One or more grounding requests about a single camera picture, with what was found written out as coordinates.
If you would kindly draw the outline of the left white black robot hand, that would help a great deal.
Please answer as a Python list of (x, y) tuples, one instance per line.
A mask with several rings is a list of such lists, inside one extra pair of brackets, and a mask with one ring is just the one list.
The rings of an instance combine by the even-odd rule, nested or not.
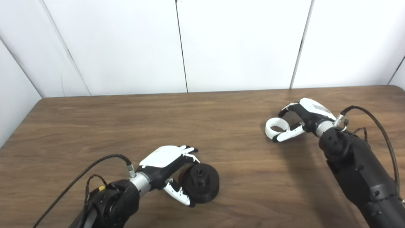
[(136, 176), (130, 180), (140, 190), (140, 196), (153, 190), (163, 189), (177, 201), (193, 208), (194, 200), (171, 176), (187, 163), (199, 164), (200, 161), (193, 154), (197, 152), (198, 149), (187, 145), (161, 146), (139, 163)]

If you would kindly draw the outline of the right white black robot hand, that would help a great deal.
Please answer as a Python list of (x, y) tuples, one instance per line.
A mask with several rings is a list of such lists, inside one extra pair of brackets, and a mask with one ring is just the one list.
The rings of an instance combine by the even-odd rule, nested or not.
[[(291, 111), (301, 119), (292, 126), (282, 119)], [(282, 108), (277, 118), (269, 119), (265, 124), (265, 133), (275, 143), (289, 140), (305, 132), (321, 137), (326, 130), (334, 127), (335, 121), (336, 117), (325, 106), (312, 99), (302, 98), (298, 103), (290, 103)]]

